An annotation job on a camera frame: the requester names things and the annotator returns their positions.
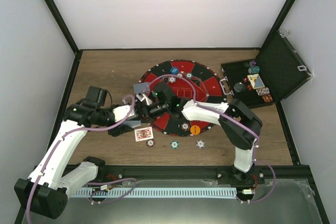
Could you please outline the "blue round blind button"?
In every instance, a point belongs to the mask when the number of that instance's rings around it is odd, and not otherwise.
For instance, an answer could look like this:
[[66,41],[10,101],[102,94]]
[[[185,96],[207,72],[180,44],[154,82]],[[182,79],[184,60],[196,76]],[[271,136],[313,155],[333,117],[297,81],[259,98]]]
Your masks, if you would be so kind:
[[170,73],[171,73],[171,74],[178,74],[178,73],[179,73],[179,69],[178,69],[177,67],[172,67],[172,68],[170,69]]

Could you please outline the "red black chip stack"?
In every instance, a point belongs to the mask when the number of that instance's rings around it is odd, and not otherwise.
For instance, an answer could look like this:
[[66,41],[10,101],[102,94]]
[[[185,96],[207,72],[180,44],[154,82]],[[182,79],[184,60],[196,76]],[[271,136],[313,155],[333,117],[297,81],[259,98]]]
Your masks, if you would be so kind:
[[153,140],[147,140],[146,145],[148,147],[152,147],[154,145],[154,141]]

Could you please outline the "green blue chip stack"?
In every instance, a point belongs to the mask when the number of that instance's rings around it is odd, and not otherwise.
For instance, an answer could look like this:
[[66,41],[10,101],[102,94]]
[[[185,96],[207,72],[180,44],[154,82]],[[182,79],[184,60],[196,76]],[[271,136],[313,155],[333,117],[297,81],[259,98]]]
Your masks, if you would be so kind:
[[170,147],[171,147],[172,149],[177,149],[177,148],[179,147],[179,143],[178,143],[178,141],[172,141],[172,142],[170,143]]

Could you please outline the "purple white chip stack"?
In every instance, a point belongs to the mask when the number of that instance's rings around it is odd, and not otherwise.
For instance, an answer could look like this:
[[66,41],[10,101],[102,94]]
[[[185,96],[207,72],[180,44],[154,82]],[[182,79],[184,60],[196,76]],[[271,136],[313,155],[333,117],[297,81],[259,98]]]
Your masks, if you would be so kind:
[[205,142],[202,141],[202,140],[199,140],[199,141],[196,142],[196,146],[198,148],[204,148],[205,147]]

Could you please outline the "grey playing card deck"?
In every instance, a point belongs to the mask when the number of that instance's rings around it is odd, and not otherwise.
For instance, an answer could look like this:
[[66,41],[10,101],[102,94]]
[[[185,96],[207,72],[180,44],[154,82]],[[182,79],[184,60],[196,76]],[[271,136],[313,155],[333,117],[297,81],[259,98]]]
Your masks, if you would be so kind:
[[136,128],[141,126],[141,121],[126,120],[123,122],[123,124],[131,128]]

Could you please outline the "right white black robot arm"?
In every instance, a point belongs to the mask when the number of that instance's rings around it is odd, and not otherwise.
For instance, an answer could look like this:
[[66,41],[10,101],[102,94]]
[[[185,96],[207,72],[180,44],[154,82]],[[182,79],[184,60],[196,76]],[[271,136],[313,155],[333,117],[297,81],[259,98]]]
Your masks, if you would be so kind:
[[221,126],[235,147],[235,181],[244,184],[251,179],[262,122],[244,103],[237,99],[230,103],[205,103],[195,98],[178,98],[165,82],[157,83],[153,93],[157,102],[152,104],[149,116],[154,119],[168,113],[177,120],[202,121]]

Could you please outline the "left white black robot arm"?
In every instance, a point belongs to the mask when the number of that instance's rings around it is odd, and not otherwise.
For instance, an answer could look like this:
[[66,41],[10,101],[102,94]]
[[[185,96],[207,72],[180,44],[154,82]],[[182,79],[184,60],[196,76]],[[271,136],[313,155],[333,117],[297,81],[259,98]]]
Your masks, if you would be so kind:
[[129,129],[126,120],[143,119],[153,103],[147,91],[127,95],[131,103],[111,105],[104,108],[108,90],[90,86],[85,98],[69,106],[56,137],[38,166],[27,179],[19,179],[14,191],[26,210],[31,223],[31,214],[36,213],[50,219],[58,218],[67,201],[78,189],[93,181],[102,184],[107,178],[104,160],[87,157],[77,168],[64,174],[75,149],[88,132],[106,131],[121,133]]

